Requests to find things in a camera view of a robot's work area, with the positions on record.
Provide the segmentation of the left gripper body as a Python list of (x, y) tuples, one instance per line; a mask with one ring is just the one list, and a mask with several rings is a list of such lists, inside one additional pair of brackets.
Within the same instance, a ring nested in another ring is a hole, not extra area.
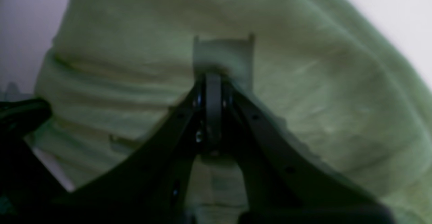
[(55, 205), (66, 193), (24, 138), (51, 116), (42, 99), (1, 102), (1, 223), (73, 224), (75, 211)]

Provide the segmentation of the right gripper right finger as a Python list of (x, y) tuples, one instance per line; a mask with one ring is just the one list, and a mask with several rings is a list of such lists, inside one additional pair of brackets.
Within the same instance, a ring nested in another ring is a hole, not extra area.
[(222, 79), (222, 139), (239, 165), (249, 209), (240, 224), (394, 224), (391, 211), (330, 169), (319, 168), (298, 139)]

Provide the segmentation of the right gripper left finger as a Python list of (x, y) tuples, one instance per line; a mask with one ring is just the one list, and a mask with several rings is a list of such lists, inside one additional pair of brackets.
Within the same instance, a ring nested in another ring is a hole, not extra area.
[(221, 137), (222, 77), (207, 73), (141, 148), (52, 207), (79, 224), (192, 223), (183, 204), (193, 161)]

